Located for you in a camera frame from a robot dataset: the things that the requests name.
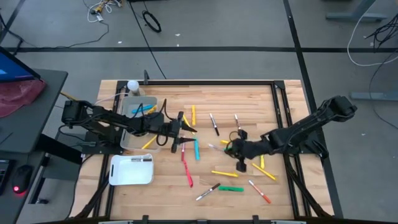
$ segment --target black table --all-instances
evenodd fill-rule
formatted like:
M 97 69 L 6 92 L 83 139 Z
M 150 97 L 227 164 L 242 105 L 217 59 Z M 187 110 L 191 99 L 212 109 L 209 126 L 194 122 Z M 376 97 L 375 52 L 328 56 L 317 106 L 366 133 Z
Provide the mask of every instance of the black table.
M 3 194 L 0 195 L 0 223 L 15 223 L 24 206 L 29 189 L 45 158 L 46 151 L 38 149 L 37 143 L 41 139 L 41 133 L 68 76 L 67 72 L 61 71 L 36 70 L 36 72 L 47 83 L 44 91 L 31 105 L 23 106 L 13 114 L 0 118 L 0 127 L 7 132 L 13 132 L 0 145 L 0 158 L 12 159 L 15 162 L 10 179 L 7 181 Z M 29 156 L 26 153 L 11 152 L 17 148 L 32 152 Z M 29 164 L 34 168 L 33 174 L 28 190 L 22 195 L 17 195 L 11 189 L 11 178 L 16 168 L 24 164 Z

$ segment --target wooden tabletop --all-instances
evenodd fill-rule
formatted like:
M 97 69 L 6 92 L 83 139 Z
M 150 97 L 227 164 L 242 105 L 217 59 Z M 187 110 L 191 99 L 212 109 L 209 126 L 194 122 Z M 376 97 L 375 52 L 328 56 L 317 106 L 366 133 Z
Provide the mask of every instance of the wooden tabletop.
M 99 88 L 98 99 L 114 95 L 117 80 L 103 80 Z M 287 98 L 293 122 L 308 115 L 300 80 L 285 80 Z M 149 185 L 116 186 L 114 191 L 112 219 L 138 219 L 149 215 L 151 220 L 248 220 L 253 215 L 260 219 L 293 218 L 289 197 L 289 188 L 282 155 L 265 156 L 265 170 L 276 176 L 276 181 L 266 177 L 251 165 L 259 164 L 259 158 L 246 160 L 248 171 L 236 171 L 236 159 L 222 151 L 208 147 L 213 144 L 223 147 L 221 139 L 228 140 L 231 131 L 236 130 L 234 114 L 239 116 L 242 128 L 248 132 L 249 140 L 259 140 L 260 135 L 277 128 L 277 121 L 272 101 L 271 88 L 259 85 L 250 86 L 143 86 L 147 96 L 155 96 L 158 108 L 167 99 L 167 114 L 176 117 L 183 111 L 191 123 L 191 106 L 196 106 L 197 125 L 194 127 L 200 148 L 200 161 L 195 160 L 193 144 L 187 143 L 185 159 L 193 179 L 193 188 L 188 186 L 181 151 L 170 152 L 169 144 L 164 146 L 154 157 L 154 180 Z M 111 109 L 113 99 L 100 103 Z M 220 137 L 213 129 L 209 113 L 216 119 Z M 182 131 L 186 137 L 192 134 Z M 144 152 L 126 151 L 125 155 L 138 155 Z M 101 155 L 88 160 L 80 171 L 76 186 L 75 203 L 71 216 L 76 215 L 95 192 L 102 163 Z M 328 187 L 326 185 L 320 159 L 313 154 L 300 156 L 307 188 L 314 198 L 328 213 L 333 213 Z M 237 172 L 239 177 L 227 177 L 212 174 L 212 170 Z M 252 180 L 272 201 L 268 204 L 248 183 Z M 195 199 L 217 183 L 221 185 L 243 187 L 244 192 L 225 192 L 215 190 L 203 199 Z M 297 189 L 300 213 L 303 206 L 300 191 Z M 101 212 L 104 213 L 107 190 L 102 200 Z

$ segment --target monitor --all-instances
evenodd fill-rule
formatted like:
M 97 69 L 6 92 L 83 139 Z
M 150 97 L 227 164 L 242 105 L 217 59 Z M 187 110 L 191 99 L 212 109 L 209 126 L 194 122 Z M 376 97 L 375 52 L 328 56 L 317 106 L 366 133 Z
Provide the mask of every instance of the monitor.
M 40 79 L 40 75 L 0 47 L 0 83 Z

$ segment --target blue marker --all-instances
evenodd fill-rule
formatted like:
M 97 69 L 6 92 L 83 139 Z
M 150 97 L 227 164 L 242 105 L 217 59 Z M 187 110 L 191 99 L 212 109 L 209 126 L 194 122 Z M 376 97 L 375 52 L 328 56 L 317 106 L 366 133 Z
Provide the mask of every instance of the blue marker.
M 194 138 L 194 146 L 195 146 L 195 159 L 196 160 L 200 160 L 200 153 L 199 153 L 199 143 L 198 143 L 198 139 L 197 139 L 197 137 L 195 136 L 195 137 L 193 137 Z
M 152 109 L 153 107 L 154 107 L 154 105 L 147 105 L 147 106 L 144 106 L 142 109 L 140 109 L 138 112 L 150 110 L 150 109 Z

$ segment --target white ball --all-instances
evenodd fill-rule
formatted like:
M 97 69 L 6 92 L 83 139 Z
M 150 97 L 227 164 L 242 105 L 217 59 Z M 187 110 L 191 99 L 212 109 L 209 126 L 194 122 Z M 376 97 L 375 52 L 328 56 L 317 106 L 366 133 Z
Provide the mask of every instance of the white ball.
M 135 80 L 130 80 L 127 82 L 127 87 L 129 88 L 129 90 L 131 90 L 132 92 L 136 93 L 139 89 L 139 84 L 137 81 Z

